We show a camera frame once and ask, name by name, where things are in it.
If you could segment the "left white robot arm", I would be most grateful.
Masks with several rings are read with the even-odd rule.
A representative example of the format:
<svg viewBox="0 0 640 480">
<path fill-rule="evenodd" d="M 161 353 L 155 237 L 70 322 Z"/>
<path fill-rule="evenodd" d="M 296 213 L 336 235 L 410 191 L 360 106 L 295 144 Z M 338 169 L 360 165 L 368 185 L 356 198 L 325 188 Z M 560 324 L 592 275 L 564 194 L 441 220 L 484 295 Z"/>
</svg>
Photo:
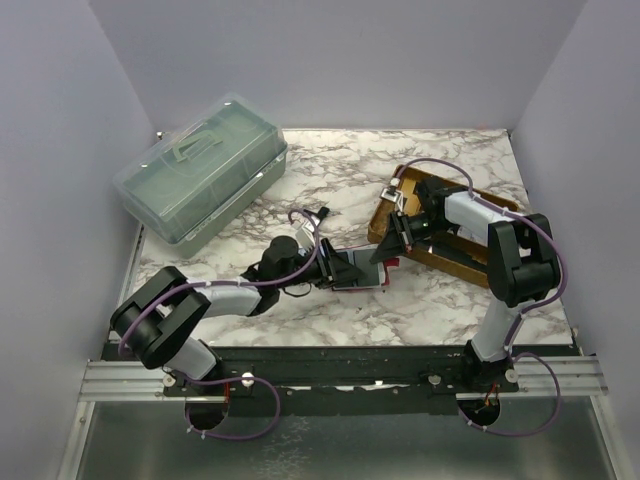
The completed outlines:
<svg viewBox="0 0 640 480">
<path fill-rule="evenodd" d="M 162 268 L 115 310 L 110 326 L 120 336 L 119 348 L 129 349 L 145 368 L 176 371 L 197 393 L 209 395 L 220 387 L 222 372 L 217 355 L 192 337 L 201 320 L 260 315 L 291 286 L 326 289 L 363 278 L 326 239 L 305 252 L 294 238 L 278 236 L 234 280 L 190 281 L 174 266 Z"/>
</svg>

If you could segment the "red leather card holder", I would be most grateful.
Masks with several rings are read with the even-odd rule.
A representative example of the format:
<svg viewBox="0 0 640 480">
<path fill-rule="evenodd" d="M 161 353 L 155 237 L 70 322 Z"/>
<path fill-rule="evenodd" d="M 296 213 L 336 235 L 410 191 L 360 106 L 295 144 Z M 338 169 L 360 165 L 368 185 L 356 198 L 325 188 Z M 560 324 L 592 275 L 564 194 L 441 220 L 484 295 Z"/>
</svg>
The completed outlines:
<svg viewBox="0 0 640 480">
<path fill-rule="evenodd" d="M 352 267 L 358 268 L 362 275 L 353 280 L 336 283 L 331 289 L 333 291 L 362 291 L 388 286 L 390 283 L 389 268 L 398 267 L 400 260 L 398 257 L 393 257 L 384 262 L 373 264 L 370 262 L 370 258 L 375 250 L 376 246 L 373 244 L 339 249 L 338 255 Z"/>
</svg>

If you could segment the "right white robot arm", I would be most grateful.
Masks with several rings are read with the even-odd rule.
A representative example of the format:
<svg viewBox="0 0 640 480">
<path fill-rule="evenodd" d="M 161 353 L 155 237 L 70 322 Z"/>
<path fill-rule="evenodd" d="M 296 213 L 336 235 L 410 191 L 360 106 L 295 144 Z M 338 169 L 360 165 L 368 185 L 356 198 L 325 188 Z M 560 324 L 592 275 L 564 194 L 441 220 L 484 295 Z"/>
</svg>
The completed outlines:
<svg viewBox="0 0 640 480">
<path fill-rule="evenodd" d="M 496 380 L 492 363 L 511 353 L 522 315 L 546 303 L 558 290 L 561 268 L 548 219 L 518 215 L 465 187 L 447 187 L 427 178 L 414 187 L 421 211 L 409 215 L 401 205 L 389 213 L 387 228 L 370 262 L 409 253 L 438 233 L 464 228 L 486 243 L 486 276 L 493 298 L 478 332 L 470 341 L 473 359 L 460 367 L 460 379 L 480 392 Z"/>
</svg>

